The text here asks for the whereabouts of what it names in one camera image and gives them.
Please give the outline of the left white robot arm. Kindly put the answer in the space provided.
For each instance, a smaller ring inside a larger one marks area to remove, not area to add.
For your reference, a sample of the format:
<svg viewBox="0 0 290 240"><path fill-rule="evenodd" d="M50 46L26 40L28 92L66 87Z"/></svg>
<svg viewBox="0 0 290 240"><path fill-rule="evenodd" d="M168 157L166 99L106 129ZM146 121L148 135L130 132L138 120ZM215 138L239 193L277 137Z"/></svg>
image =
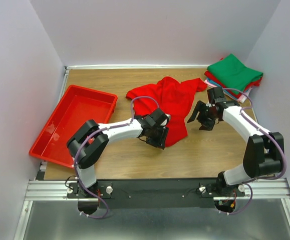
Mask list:
<svg viewBox="0 0 290 240"><path fill-rule="evenodd" d="M156 108L145 115L136 115L132 111L129 119L114 123L96 123L92 119L86 121L67 142L79 193L85 198L96 194L95 163L108 145L144 137L148 145L165 149L170 120L170 114Z"/></svg>

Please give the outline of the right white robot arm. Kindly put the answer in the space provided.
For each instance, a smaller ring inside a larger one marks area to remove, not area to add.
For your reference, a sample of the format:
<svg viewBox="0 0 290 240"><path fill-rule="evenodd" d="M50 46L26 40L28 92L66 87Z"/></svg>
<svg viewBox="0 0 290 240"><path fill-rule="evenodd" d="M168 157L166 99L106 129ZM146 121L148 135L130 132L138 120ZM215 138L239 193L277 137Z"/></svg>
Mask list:
<svg viewBox="0 0 290 240"><path fill-rule="evenodd" d="M227 196L241 184L282 177L287 167L282 134L259 125L238 102L225 98L223 88L212 87L207 95L208 102L198 101L188 122L197 120L202 131L213 130L217 121L226 122L246 142L242 164L220 172L212 190Z"/></svg>

